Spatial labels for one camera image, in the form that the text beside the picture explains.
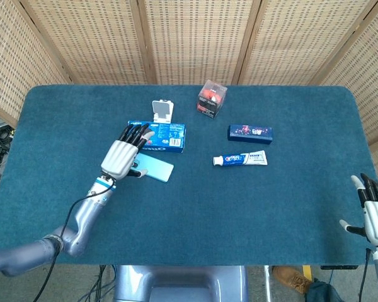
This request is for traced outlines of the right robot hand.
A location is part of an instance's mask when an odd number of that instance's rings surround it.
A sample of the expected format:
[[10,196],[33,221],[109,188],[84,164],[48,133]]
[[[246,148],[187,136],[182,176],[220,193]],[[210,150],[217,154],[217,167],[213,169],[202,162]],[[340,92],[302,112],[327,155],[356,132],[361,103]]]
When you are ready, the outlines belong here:
[[364,225],[352,226],[345,220],[340,220],[339,223],[346,232],[365,237],[373,246],[378,247],[378,182],[364,173],[361,173],[360,177],[352,175],[350,178],[360,200]]

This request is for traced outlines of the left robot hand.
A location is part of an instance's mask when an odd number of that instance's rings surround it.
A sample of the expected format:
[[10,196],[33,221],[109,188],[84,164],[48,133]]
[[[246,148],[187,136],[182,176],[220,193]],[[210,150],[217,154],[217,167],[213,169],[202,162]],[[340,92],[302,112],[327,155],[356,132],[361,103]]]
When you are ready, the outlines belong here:
[[101,163],[101,174],[106,179],[118,181],[127,176],[140,178],[147,169],[133,170],[134,160],[140,149],[155,134],[149,124],[127,125],[115,140]]

